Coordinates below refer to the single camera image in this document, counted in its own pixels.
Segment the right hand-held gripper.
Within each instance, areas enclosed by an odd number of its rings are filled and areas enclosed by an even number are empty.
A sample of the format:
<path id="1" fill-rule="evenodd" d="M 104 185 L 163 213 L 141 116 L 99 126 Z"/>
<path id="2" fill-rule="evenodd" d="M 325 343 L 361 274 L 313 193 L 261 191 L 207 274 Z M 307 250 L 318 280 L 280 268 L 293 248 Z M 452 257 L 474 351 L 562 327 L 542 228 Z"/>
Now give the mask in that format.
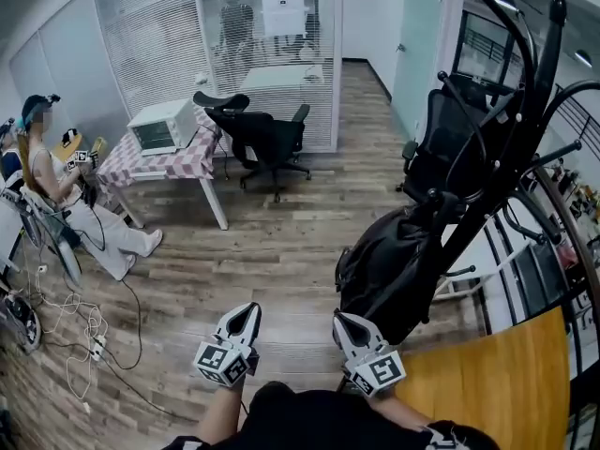
<path id="1" fill-rule="evenodd" d="M 395 349 L 386 345 L 379 328 L 355 314 L 337 312 L 333 316 L 334 341 L 346 358 L 344 367 L 352 383 L 365 397 L 393 387 L 406 377 L 406 370 Z"/>

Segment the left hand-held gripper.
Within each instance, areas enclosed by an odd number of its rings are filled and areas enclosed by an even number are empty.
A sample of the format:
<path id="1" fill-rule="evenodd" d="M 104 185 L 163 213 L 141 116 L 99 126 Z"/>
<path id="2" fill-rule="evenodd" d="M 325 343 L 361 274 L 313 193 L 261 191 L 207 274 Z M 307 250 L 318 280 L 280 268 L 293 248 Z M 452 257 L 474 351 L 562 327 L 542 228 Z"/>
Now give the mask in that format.
<path id="1" fill-rule="evenodd" d="M 252 347 L 259 335 L 262 308 L 256 302 L 240 305 L 221 317 L 215 336 L 204 341 L 192 365 L 204 378 L 225 387 L 235 387 L 247 374 L 253 375 L 260 356 Z"/>

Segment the black backpack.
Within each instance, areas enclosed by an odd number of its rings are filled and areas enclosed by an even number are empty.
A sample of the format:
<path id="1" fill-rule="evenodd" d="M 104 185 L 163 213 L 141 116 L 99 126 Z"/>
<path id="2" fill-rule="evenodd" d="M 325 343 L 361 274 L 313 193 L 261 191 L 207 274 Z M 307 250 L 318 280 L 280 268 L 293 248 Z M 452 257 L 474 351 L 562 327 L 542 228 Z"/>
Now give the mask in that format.
<path id="1" fill-rule="evenodd" d="M 402 206 L 344 248 L 335 270 L 339 310 L 374 323 L 392 345 L 426 323 L 443 273 L 443 231 L 457 205 L 455 195 L 442 192 Z"/>

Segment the black coat rack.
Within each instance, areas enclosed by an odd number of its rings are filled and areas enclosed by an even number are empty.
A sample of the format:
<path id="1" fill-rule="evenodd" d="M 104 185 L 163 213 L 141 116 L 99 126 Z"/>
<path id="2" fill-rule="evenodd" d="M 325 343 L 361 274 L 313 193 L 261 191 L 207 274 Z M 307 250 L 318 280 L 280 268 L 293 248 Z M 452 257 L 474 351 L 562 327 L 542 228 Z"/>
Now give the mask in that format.
<path id="1" fill-rule="evenodd" d="M 481 123 L 471 124 L 472 134 L 450 168 L 447 187 L 467 209 L 439 252 L 438 274 L 449 269 L 508 198 L 517 196 L 521 176 L 545 164 L 535 152 L 559 106 L 578 92 L 600 90 L 599 81 L 588 80 L 551 94 L 567 20 L 566 0 L 548 2 L 547 36 L 540 53 L 530 32 L 521 32 L 495 0 L 481 1 L 518 45 L 522 77 L 517 90 L 499 100 Z"/>

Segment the person's left forearm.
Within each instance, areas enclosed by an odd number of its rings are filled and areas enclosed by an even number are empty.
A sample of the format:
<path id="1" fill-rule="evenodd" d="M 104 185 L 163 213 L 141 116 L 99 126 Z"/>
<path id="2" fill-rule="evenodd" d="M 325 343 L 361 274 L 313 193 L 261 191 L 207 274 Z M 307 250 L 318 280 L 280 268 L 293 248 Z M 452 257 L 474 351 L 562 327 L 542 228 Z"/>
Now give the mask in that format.
<path id="1" fill-rule="evenodd" d="M 233 387 L 219 386 L 198 427 L 198 437 L 217 444 L 233 436 L 238 429 L 245 380 Z"/>

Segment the person's right forearm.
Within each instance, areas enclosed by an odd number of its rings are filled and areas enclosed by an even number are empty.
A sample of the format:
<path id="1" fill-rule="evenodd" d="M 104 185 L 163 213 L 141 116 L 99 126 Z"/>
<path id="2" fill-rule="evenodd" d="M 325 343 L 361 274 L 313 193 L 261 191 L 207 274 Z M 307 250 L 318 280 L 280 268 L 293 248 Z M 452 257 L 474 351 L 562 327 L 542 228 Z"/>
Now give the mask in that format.
<path id="1" fill-rule="evenodd" d="M 368 397 L 367 404 L 373 411 L 403 428 L 419 431 L 432 423 L 429 417 L 399 399 L 392 389 Z"/>

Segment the person's black-clothed torso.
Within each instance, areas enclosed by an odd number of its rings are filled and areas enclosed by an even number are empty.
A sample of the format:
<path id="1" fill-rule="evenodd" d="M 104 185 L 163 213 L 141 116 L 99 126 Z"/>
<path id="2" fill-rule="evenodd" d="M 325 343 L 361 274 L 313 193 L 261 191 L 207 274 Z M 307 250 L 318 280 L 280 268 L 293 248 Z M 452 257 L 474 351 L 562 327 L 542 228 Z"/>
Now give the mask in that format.
<path id="1" fill-rule="evenodd" d="M 237 432 L 217 444 L 178 436 L 162 450 L 501 450 L 481 430 L 451 420 L 419 431 L 373 411 L 365 397 L 330 390 L 295 392 L 269 382 L 256 392 Z"/>

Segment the wooden table with white legs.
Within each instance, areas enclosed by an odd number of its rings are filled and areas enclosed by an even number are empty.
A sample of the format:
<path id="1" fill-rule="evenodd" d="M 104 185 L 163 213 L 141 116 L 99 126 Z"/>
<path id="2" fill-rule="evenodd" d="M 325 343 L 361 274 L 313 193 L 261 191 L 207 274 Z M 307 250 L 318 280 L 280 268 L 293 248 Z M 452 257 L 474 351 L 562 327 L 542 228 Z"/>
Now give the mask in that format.
<path id="1" fill-rule="evenodd" d="M 570 368 L 560 308 L 402 361 L 396 394 L 417 411 L 478 428 L 502 450 L 563 450 Z"/>

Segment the pink checkered table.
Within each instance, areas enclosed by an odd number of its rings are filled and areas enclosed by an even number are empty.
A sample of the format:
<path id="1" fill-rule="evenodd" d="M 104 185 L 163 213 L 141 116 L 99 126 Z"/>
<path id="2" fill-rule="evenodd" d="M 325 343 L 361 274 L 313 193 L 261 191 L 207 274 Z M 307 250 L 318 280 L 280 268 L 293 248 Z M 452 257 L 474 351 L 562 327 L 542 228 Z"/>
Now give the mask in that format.
<path id="1" fill-rule="evenodd" d="M 133 224 L 141 229 L 143 218 L 126 199 L 123 190 L 142 181 L 192 179 L 200 182 L 219 228 L 229 229 L 229 222 L 213 187 L 213 155 L 221 137 L 220 128 L 203 108 L 194 108 L 198 131 L 188 147 L 172 154 L 144 157 L 139 145 L 126 134 L 97 169 L 97 180 L 108 198 L 115 198 Z"/>

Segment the light grey chair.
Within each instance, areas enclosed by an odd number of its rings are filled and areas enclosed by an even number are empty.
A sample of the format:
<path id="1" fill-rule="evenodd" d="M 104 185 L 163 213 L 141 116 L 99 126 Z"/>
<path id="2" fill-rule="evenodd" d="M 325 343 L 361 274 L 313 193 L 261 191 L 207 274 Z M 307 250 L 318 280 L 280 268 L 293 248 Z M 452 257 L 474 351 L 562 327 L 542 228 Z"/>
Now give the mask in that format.
<path id="1" fill-rule="evenodd" d="M 20 192 L 28 214 L 41 231 L 39 241 L 53 251 L 70 280 L 80 286 L 82 269 L 74 249 L 80 245 L 81 238 L 68 226 L 63 211 L 52 207 L 27 185 L 23 185 Z"/>

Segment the black padded office chair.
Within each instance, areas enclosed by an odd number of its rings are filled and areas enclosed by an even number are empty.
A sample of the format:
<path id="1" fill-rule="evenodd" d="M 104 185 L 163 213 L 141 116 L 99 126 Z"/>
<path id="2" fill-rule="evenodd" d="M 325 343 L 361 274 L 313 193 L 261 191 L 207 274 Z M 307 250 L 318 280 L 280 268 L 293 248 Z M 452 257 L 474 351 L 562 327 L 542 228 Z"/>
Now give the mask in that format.
<path id="1" fill-rule="evenodd" d="M 240 178 L 240 188 L 247 187 L 247 180 L 270 173 L 274 202 L 279 203 L 278 171 L 296 171 L 304 173 L 307 180 L 311 178 L 310 170 L 297 164 L 303 148 L 305 120 L 310 111 L 308 104 L 301 104 L 292 120 L 284 121 L 275 119 L 268 112 L 249 111 L 250 98 L 245 94 L 210 97 L 198 91 L 193 101 L 231 137 L 233 155 L 248 170 L 248 174 Z"/>

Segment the white toaster oven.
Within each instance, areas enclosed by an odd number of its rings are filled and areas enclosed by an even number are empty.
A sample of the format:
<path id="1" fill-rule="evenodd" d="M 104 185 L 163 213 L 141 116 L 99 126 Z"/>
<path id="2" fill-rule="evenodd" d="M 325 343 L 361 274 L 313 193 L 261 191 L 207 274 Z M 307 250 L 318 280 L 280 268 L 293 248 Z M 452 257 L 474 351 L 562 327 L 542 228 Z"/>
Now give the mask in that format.
<path id="1" fill-rule="evenodd" d="M 198 127 L 190 98 L 144 107 L 127 124 L 144 157 L 187 148 Z"/>

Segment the black mesh office chair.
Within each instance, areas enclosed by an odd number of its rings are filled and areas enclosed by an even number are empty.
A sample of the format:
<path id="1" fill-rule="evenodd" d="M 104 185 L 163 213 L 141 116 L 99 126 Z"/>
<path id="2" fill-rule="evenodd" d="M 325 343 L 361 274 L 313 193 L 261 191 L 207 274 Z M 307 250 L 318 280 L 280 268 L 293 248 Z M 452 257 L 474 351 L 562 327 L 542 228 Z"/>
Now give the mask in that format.
<path id="1" fill-rule="evenodd" d="M 502 96 L 490 110 L 460 104 L 446 88 L 427 98 L 423 141 L 404 146 L 404 181 L 397 186 L 421 203 L 432 189 L 456 195 L 467 206 L 476 201 L 504 151 L 523 92 Z"/>

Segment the black railing with wooden handrail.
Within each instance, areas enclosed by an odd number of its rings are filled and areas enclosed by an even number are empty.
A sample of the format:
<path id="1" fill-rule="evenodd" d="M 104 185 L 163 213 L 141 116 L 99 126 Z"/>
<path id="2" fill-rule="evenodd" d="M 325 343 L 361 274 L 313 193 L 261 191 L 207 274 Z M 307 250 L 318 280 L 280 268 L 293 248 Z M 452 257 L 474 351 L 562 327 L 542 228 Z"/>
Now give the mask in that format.
<path id="1" fill-rule="evenodd" d="M 600 227 L 547 174 L 532 181 L 558 242 L 511 228 L 541 229 L 516 199 L 484 229 L 498 269 L 477 302 L 487 334 L 507 335 L 504 360 L 517 374 L 492 433 L 502 450 L 600 450 Z"/>

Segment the white paper sign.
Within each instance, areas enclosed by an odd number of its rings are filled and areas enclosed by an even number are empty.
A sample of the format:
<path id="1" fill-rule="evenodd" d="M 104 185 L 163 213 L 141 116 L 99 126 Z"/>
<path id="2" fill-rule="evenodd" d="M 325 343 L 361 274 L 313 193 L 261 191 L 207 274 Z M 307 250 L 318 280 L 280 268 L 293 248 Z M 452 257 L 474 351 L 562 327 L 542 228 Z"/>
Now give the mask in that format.
<path id="1" fill-rule="evenodd" d="M 304 35 L 305 0 L 262 0 L 262 20 L 267 37 Z"/>

